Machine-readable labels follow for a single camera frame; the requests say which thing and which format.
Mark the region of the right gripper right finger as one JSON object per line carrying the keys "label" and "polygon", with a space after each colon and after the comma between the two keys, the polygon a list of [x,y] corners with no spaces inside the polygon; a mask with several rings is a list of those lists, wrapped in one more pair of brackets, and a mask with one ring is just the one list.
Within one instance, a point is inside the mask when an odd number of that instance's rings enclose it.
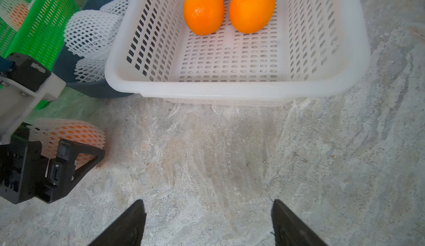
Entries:
{"label": "right gripper right finger", "polygon": [[281,200],[274,200],[271,209],[271,218],[276,246],[327,246]]}

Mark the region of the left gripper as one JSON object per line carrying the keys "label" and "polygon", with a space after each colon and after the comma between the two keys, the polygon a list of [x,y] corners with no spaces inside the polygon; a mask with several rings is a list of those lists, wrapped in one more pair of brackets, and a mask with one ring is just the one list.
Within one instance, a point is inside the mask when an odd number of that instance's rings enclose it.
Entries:
{"label": "left gripper", "polygon": [[1,145],[1,197],[13,204],[34,197],[52,203],[67,196],[104,157],[101,148],[61,139],[56,158],[49,160],[42,155],[42,143],[29,140],[23,123],[11,142]]}

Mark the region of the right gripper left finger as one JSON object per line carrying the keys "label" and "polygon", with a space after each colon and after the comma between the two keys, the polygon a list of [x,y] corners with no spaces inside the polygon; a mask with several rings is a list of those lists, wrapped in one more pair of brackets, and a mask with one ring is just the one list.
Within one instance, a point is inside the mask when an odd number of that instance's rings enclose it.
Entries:
{"label": "right gripper left finger", "polygon": [[140,246],[147,214],[143,200],[136,200],[90,246]]}

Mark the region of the white foam net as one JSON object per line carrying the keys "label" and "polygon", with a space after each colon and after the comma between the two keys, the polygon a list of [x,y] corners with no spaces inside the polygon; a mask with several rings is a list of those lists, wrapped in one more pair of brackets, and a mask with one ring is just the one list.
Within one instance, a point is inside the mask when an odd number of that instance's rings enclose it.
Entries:
{"label": "white foam net", "polygon": [[123,17],[99,10],[76,12],[68,21],[65,46],[79,57],[87,57],[113,46]]}
{"label": "white foam net", "polygon": [[101,12],[124,16],[131,0],[113,0],[100,8]]}
{"label": "white foam net", "polygon": [[105,66],[110,49],[99,50],[76,63],[74,75],[77,83],[97,82],[105,79]]}

